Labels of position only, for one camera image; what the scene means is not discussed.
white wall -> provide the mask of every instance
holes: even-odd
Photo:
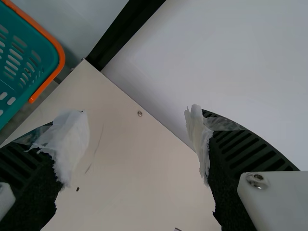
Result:
[[[189,144],[197,103],[308,170],[307,1],[167,0],[102,71]]]
[[[87,56],[128,0],[12,0],[61,43],[66,65]]]

screw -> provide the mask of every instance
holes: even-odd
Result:
[[[259,174],[254,174],[254,178],[256,178],[258,180],[264,180],[263,176],[261,176]]]
[[[269,181],[257,172],[248,173],[246,175],[246,180],[251,186],[253,186],[257,189],[263,189],[264,190],[264,189],[266,189],[270,186]]]

basket slot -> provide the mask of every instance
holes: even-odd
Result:
[[[22,60],[23,57],[17,53],[16,51],[14,51],[13,49],[10,48],[10,53],[13,54],[17,59]]]
[[[20,66],[20,62],[19,62],[17,59],[15,59],[13,56],[11,56],[10,54],[8,54],[8,58],[9,58],[12,62],[14,62],[16,65]]]
[[[36,58],[38,63],[40,63],[42,61],[40,56],[35,51],[32,50],[31,53],[34,56],[34,58]]]
[[[1,24],[0,24],[0,30],[1,30],[2,32],[4,32],[5,34],[8,34],[8,33],[9,33],[8,29],[5,28],[4,26],[2,26]]]
[[[6,77],[8,77],[10,80],[14,80],[14,77],[13,76],[11,76],[10,74],[8,74],[7,72],[3,72],[4,73],[4,75],[6,76]]]
[[[8,68],[7,66],[4,66],[4,68],[8,71],[8,72],[10,72],[12,75],[16,75],[16,72],[14,72],[13,70],[11,70],[10,68]]]
[[[16,35],[13,36],[13,39],[15,40],[15,42],[17,42],[20,46],[27,48],[27,44],[22,41],[20,38],[18,38]]]
[[[12,105],[13,102],[15,102],[15,100],[16,100],[15,97],[11,97],[6,103],[7,103],[8,105]]]
[[[20,46],[18,46],[16,43],[14,43],[14,42],[12,42],[12,46],[16,49],[16,50],[18,50],[20,53],[25,53],[25,51],[20,47]]]
[[[34,73],[35,72],[34,67],[29,62],[27,62],[26,64],[31,69],[31,71]]]
[[[0,94],[0,100],[3,100],[7,95],[8,95],[8,93],[2,92],[2,93]]]
[[[11,68],[13,68],[14,70],[18,71],[18,67],[15,66],[14,64],[12,64],[10,61],[7,60],[6,63],[7,63]]]
[[[2,38],[3,40],[6,40],[6,37],[2,33],[0,33],[0,38]]]

teal plastic basket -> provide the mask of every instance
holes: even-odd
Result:
[[[0,0],[0,129],[58,63],[53,44]]]

hole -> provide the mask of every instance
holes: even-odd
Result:
[[[282,165],[284,165],[285,161],[283,159],[277,160],[275,163],[273,163],[271,166],[267,167],[264,172],[274,172],[279,169]]]
[[[239,145],[241,142],[243,142],[244,140],[246,140],[248,137],[250,137],[251,134],[248,133],[247,135],[241,137],[239,140],[237,140],[236,142],[234,142],[233,144],[231,144],[230,146],[228,146],[227,148],[225,148],[224,150],[222,150],[222,154],[225,154],[226,152],[230,151],[232,148],[236,147],[237,145]]]
[[[14,77],[11,76],[10,74],[6,73],[5,71],[4,71],[3,73],[4,73],[4,74],[6,75],[6,77],[8,77],[10,80],[14,80]]]
[[[243,172],[252,172],[256,167],[260,166],[261,164],[263,164],[265,161],[268,161],[269,159],[271,159],[273,156],[275,156],[275,152],[274,151],[270,151],[269,153],[267,153],[266,155],[262,156],[261,158],[259,158],[258,160],[256,160],[255,162],[251,163],[250,165],[246,166],[245,168],[243,168],[241,171],[239,171],[238,173],[235,174],[236,178],[239,178],[241,176],[241,174]]]
[[[12,60],[12,62],[14,62],[14,63],[16,63],[18,66],[20,66],[20,62],[19,62],[17,59],[15,59],[13,56],[11,56],[11,55],[9,55],[9,54],[8,54],[8,57],[9,57],[10,60]]]
[[[234,140],[236,137],[238,137],[239,135],[241,135],[244,131],[238,131],[237,133],[235,133],[233,136],[231,136],[229,139],[227,139],[226,141],[224,141],[221,145],[219,145],[220,148],[223,148],[224,146],[226,146],[228,143],[230,143],[232,140]]]
[[[6,37],[2,33],[0,33],[0,38],[2,38],[3,40],[6,40]]]
[[[10,48],[10,53],[13,54],[13,55],[15,55],[15,57],[16,57],[17,59],[20,59],[20,60],[23,59],[22,56],[21,56],[20,54],[18,54],[16,51],[14,51],[14,50],[11,49],[11,48]]]
[[[13,102],[15,102],[15,100],[16,100],[15,97],[11,97],[6,103],[7,103],[8,105],[12,105]]]
[[[12,68],[15,69],[16,71],[18,71],[18,67],[15,66],[14,64],[12,64],[10,61],[6,61],[6,63],[7,63],[10,67],[12,67]]]
[[[12,75],[16,75],[16,73],[14,71],[12,71],[10,68],[8,68],[7,66],[4,66],[4,68],[10,72]]]
[[[27,47],[27,44],[22,41],[20,38],[18,38],[16,35],[13,36],[13,39],[19,43],[19,45],[21,45],[22,47],[26,48]]]
[[[22,53],[22,54],[25,53],[24,50],[21,49],[16,43],[12,42],[12,46],[13,46],[16,50],[18,50],[20,53]]]
[[[0,100],[3,100],[7,95],[8,95],[8,93],[2,92],[1,95],[0,95]]]
[[[233,164],[231,164],[230,165],[230,169],[236,168],[241,163],[243,163],[244,161],[248,160],[250,157],[252,157],[253,155],[257,154],[258,152],[260,152],[261,150],[265,149],[266,147],[267,147],[267,145],[263,144],[263,145],[257,147],[256,149],[252,150],[250,153],[246,154],[244,157],[242,157],[238,161],[236,161]]]
[[[31,51],[31,53],[33,54],[33,56],[36,58],[36,60],[40,63],[42,60],[40,59],[40,56],[35,52],[35,51]]]
[[[217,142],[220,142],[223,138],[225,138],[226,136],[228,136],[232,131],[224,131],[225,134],[222,135],[219,139],[216,140],[216,143]]]
[[[232,160],[234,157],[236,157],[237,155],[241,154],[241,152],[245,151],[247,148],[249,148],[250,146],[252,146],[254,143],[256,143],[258,141],[259,141],[258,138],[254,138],[252,141],[250,141],[249,143],[247,143],[243,147],[239,148],[238,150],[233,152],[231,155],[227,156],[226,157],[226,161]]]
[[[0,176],[9,182],[11,186],[16,187],[17,189],[21,189],[23,187],[23,184],[20,180],[2,168],[0,168]]]
[[[26,79],[27,81],[29,81],[29,78],[28,78],[28,76],[27,76],[25,73],[22,73],[22,75],[23,75],[23,77],[25,77],[25,79]]]
[[[26,81],[23,78],[20,78],[20,80],[22,81],[24,85],[26,85]]]
[[[31,71],[34,73],[35,72],[35,70],[34,70],[34,68],[33,68],[33,66],[30,64],[30,63],[26,63],[27,64],[27,66],[31,69]]]
[[[258,180],[264,180],[263,176],[261,176],[259,174],[254,174],[254,178],[256,178]]]
[[[26,171],[24,168],[20,167],[19,164],[11,160],[9,157],[7,157],[6,154],[1,153],[0,159],[7,163],[9,166],[11,166],[14,170],[16,170],[19,174],[21,174],[26,179],[30,177],[30,174],[28,171]]]
[[[31,77],[31,72],[27,69],[27,68],[24,68],[24,70],[27,72],[27,74]]]
[[[219,136],[223,131],[214,131],[213,138]]]
[[[18,151],[15,150],[13,147],[7,147],[7,150],[12,153],[13,155],[15,155],[17,158],[19,158],[22,162],[24,162],[29,168],[31,169],[36,169],[36,165],[33,164],[24,154],[23,151]]]
[[[2,32],[4,32],[5,34],[7,34],[9,31],[7,30],[7,28],[5,28],[4,26],[2,26],[1,24],[0,24],[0,30],[2,31]]]
[[[29,60],[34,64],[34,66],[38,66],[37,62],[34,61],[34,59],[32,57],[29,57]]]

